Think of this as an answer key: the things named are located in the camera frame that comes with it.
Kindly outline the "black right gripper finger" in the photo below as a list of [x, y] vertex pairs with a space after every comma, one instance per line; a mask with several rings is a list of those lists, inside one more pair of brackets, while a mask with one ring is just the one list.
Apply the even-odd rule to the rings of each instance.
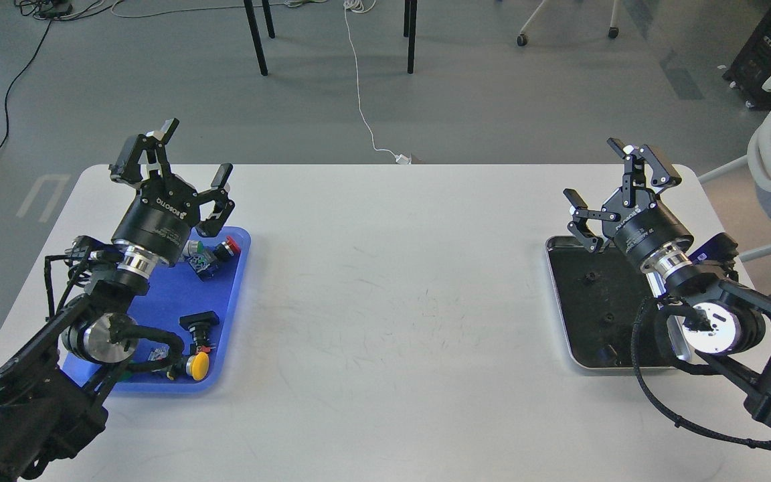
[[570, 234], [582, 247], [593, 254], [602, 251], [605, 241], [588, 228], [588, 220], [600, 220], [600, 222], [618, 222], [620, 214], [609, 211], [589, 210], [582, 196], [574, 189], [564, 189], [563, 195], [572, 207], [572, 220], [567, 225]]
[[625, 145], [617, 138], [608, 138], [608, 145], [624, 161], [620, 188], [622, 207], [633, 208], [639, 190], [658, 194], [651, 188], [671, 188], [682, 183], [682, 177], [673, 165], [651, 146]]

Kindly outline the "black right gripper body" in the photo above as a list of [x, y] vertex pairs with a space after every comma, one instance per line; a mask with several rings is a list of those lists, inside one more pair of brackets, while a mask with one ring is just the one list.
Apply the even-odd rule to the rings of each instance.
[[667, 243], [676, 243], [686, 251], [694, 241], [694, 235], [668, 210], [660, 200], [639, 202], [617, 222], [605, 223], [603, 235], [635, 268], [640, 268], [656, 250]]

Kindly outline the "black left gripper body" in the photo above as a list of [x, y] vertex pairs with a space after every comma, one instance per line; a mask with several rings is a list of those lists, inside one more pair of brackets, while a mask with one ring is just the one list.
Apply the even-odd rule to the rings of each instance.
[[138, 245], [173, 266], [197, 223], [193, 208], [196, 190], [180, 177], [150, 177], [111, 236], [114, 244]]

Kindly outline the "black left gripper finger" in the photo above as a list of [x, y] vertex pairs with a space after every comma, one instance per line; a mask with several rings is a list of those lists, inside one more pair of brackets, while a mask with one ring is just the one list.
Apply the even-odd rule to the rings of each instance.
[[116, 163], [109, 165], [110, 179], [115, 183], [142, 184], [144, 182], [140, 168], [142, 153], [147, 155], [147, 167], [150, 176], [153, 176], [154, 171], [159, 171], [159, 176], [163, 179], [171, 178], [172, 172], [167, 159], [165, 144], [171, 140], [178, 125], [179, 120], [171, 118], [166, 120], [160, 129], [129, 137], [125, 141]]
[[201, 237], [217, 237], [218, 232], [226, 225], [235, 204], [228, 196], [227, 183], [233, 171], [233, 165], [223, 163], [218, 167], [217, 173], [211, 183], [211, 189], [199, 192], [195, 197], [196, 207], [201, 207], [208, 202], [214, 202], [213, 210], [204, 220], [199, 220], [195, 225], [196, 232]]

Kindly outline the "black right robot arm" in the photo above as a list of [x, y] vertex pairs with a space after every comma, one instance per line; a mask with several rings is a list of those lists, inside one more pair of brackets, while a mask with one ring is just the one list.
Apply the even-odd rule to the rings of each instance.
[[654, 327], [657, 347], [671, 366], [699, 375], [725, 376], [746, 393], [744, 408], [771, 428], [771, 296], [740, 283], [737, 244], [725, 232], [688, 256], [694, 237], [661, 201], [682, 177], [649, 145], [608, 145], [624, 165], [621, 186], [591, 210], [574, 189], [565, 189], [572, 220], [568, 230], [585, 250], [612, 245], [643, 274], [657, 274], [663, 291], [640, 303], [630, 336], [634, 376], [649, 402], [677, 428], [718, 441], [771, 451], [771, 441], [728, 436], [667, 408], [640, 370], [640, 333]]

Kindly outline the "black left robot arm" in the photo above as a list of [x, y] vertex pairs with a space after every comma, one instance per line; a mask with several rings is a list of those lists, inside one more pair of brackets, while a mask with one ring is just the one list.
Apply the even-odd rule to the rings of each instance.
[[104, 430], [104, 401], [124, 375], [205, 378], [206, 353], [128, 312], [153, 269], [193, 246], [192, 229], [217, 236], [235, 207], [229, 163], [202, 192], [172, 173], [165, 146], [178, 123], [126, 140], [110, 177], [133, 187], [134, 201], [110, 243], [80, 236], [59, 256], [68, 265], [64, 295], [48, 301], [45, 326], [0, 367], [0, 481], [36, 479], [51, 461], [75, 457]]

